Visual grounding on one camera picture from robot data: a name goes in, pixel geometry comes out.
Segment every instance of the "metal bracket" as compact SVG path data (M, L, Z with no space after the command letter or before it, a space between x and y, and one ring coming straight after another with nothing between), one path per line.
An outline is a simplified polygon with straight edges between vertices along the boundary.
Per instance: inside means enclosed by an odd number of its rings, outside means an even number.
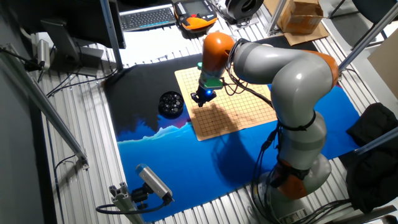
M79 143L70 132L68 126L62 121L62 118L52 106L49 99L44 95L36 80L24 70L21 61L12 55L0 53L0 62L2 62L4 68L8 68L9 73L12 74L9 75L10 79L18 83L19 86L21 86L22 91L26 91L29 97L33 99L36 106L43 112L59 135L61 135L70 149L79 158L83 168L88 169L88 159L86 154L81 150Z

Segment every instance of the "black cloth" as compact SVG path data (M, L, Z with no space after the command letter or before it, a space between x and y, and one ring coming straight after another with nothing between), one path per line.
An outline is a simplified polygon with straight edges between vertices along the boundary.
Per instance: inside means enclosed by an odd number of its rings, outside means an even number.
M364 146L397 126L398 120L393 112L381 103L374 103L366 108L357 122L347 130L347 133L357 145Z
M359 146L398 127L394 114L381 103L368 108L347 130ZM392 139L361 156L351 156L347 188L353 207L369 213L398 196L398 139Z

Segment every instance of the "grid lines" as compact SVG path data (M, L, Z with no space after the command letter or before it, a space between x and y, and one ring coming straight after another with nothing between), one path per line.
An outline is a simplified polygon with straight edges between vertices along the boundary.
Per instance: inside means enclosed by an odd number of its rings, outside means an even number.
M217 97L200 108L190 96L198 88L200 70L188 68L176 71L175 76L199 141L276 120L275 111L248 91L228 96L224 89L216 90ZM226 72L223 77L226 83L232 83ZM267 85L249 84L248 87L271 98Z

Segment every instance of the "metal rod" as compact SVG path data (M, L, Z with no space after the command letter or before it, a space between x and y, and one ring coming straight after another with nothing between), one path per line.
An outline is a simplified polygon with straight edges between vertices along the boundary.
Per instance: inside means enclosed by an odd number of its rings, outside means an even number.
M113 54L116 60L116 68L118 69L118 71L121 71L123 69L123 63L119 52L118 38L114 30L114 24L112 20L112 13L111 13L111 8L109 6L109 1L101 0L101 7L102 7L102 13L104 14L105 18L106 30L108 31L109 39L111 41L111 46L113 49Z
M287 0L279 0L278 5L275 9L274 14L272 15L272 19L271 19L271 24L268 26L266 33L267 35L269 35L269 33L274 30L276 24L278 23L278 19L280 17L280 15L282 14L282 10L285 7Z
M398 15L398 3L376 24L372 32L353 49L353 51L338 66L339 72L344 70L365 48L368 44Z
M355 152L358 153L359 155L364 154L365 152L368 152L369 150L374 149L375 147L378 147L381 144L383 144L387 141L390 141L391 139L396 138L396 137L398 137L398 128L394 128L393 130L387 132L386 134L383 134L382 136L378 137L377 139L360 147Z
M15 57L2 53L0 59L4 62L4 66L9 68L12 75L10 78L20 84L21 89L26 91L31 97L37 107L43 112L46 118L52 123L59 135L68 144L70 149L76 154L84 169L88 168L88 161L86 154L81 150L80 145L68 129L67 125L62 121L62 118L54 109L49 99L45 97L44 93L38 86L37 82L27 74L22 67L20 61Z
M346 0L342 0L337 7L335 7L335 10L333 10L333 12L331 12L331 14L329 15L328 19L333 19L333 15L337 12L337 10L340 8L340 6L345 2Z

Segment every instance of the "blue mat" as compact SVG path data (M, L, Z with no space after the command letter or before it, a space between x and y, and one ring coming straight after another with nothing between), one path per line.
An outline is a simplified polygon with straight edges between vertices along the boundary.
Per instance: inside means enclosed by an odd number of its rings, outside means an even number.
M315 109L323 115L328 128L323 155L332 159L357 148L345 131L359 115L341 88L334 87ZM271 122L199 142L192 124L187 123L179 129L160 129L152 137L118 142L130 190L143 184L135 173L136 166L147 164L173 192L175 202L157 212L143 214L144 220L163 219L250 182L260 146L275 126L276 122ZM263 172L273 168L276 155L273 148L265 152ZM152 208L162 201L150 195L147 203Z

